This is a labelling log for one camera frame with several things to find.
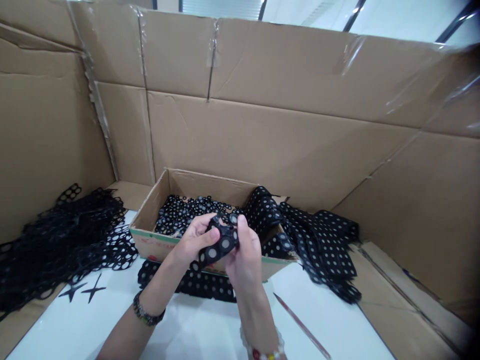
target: right hand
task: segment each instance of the right hand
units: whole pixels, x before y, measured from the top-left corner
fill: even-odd
[[[244,215],[238,216],[239,248],[225,257],[225,271],[238,296],[253,296],[263,290],[262,249],[259,236],[249,228]]]

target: red pen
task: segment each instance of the red pen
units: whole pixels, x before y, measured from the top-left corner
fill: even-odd
[[[332,357],[330,356],[329,352],[325,350],[325,348],[322,346],[320,341],[318,341],[315,336],[310,332],[310,330],[307,329],[307,327],[304,325],[303,322],[300,321],[297,315],[289,308],[289,306],[278,296],[276,293],[273,293],[275,295],[276,299],[278,302],[283,306],[283,308],[286,310],[287,313],[290,314],[290,316],[293,318],[293,320],[297,323],[297,325],[300,327],[300,329],[303,330],[303,332],[308,336],[308,338],[311,340],[311,342],[317,347],[318,350],[323,354],[325,358],[328,360],[331,360]]]

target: finger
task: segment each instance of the finger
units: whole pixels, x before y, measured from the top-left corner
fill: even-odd
[[[211,213],[208,213],[208,214],[205,214],[205,215],[196,216],[195,218],[193,218],[191,223],[194,226],[202,225],[202,226],[205,226],[205,228],[206,228],[209,225],[210,220],[212,220],[212,218],[215,215],[217,215],[216,212],[211,212]]]
[[[261,253],[262,252],[262,249],[261,249],[262,246],[260,244],[260,238],[257,235],[257,233],[255,231],[253,231],[252,229],[250,229],[250,237],[251,237],[251,243],[252,243],[253,248],[257,251],[260,251],[260,253]]]
[[[249,224],[244,215],[239,215],[237,218],[236,231],[238,233],[238,241],[240,242],[240,249],[251,249],[252,238],[250,234]]]
[[[198,245],[198,249],[206,248],[207,246],[215,244],[220,240],[220,231],[214,227],[210,231],[207,231],[203,235],[197,237],[194,241]]]
[[[190,225],[185,231],[184,235],[189,237],[198,237],[205,233],[210,220],[216,215],[215,212],[211,212],[202,216],[196,216],[191,221]]]

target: hand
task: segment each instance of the hand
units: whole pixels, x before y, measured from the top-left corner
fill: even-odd
[[[176,261],[188,267],[192,261],[197,259],[201,249],[213,245],[220,240],[220,231],[216,227],[209,232],[205,232],[210,220],[215,215],[216,213],[209,213],[197,216],[191,221],[190,226],[172,250]]]
[[[250,297],[263,291],[262,249],[259,236],[243,215],[238,216],[237,232],[240,247],[225,257],[225,271],[237,297]]]

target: left hand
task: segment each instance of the left hand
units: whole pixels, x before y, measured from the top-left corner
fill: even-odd
[[[215,215],[217,214],[208,213],[197,216],[191,221],[181,240],[172,250],[176,261],[188,267],[192,261],[197,259],[201,249],[215,244],[220,239],[220,231],[216,227],[205,232],[210,220]]]

